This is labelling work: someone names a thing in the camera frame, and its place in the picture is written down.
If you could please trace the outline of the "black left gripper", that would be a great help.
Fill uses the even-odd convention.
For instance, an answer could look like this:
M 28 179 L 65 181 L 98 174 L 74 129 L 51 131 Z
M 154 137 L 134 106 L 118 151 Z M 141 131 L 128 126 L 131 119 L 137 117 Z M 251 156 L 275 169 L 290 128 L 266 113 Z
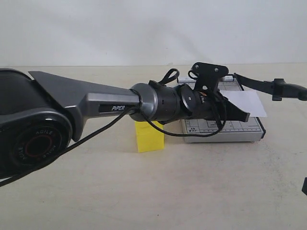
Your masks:
M 179 95 L 180 119 L 205 119 L 217 118 L 227 121 L 247 122 L 249 113 L 241 110 L 222 95 L 208 90 L 196 91 L 187 84 L 177 87 Z

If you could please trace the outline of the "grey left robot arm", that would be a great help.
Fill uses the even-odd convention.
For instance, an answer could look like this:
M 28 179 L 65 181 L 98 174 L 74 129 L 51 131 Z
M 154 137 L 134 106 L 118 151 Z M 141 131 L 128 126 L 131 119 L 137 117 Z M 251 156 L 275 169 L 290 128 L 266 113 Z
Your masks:
M 160 80 L 129 89 L 74 80 L 42 71 L 0 71 L 0 179 L 15 182 L 53 163 L 83 144 L 90 118 L 129 115 L 152 127 L 181 119 L 213 120 L 222 130 L 228 120 L 246 122 L 250 114 L 203 83 L 168 87 L 179 76 L 171 69 Z

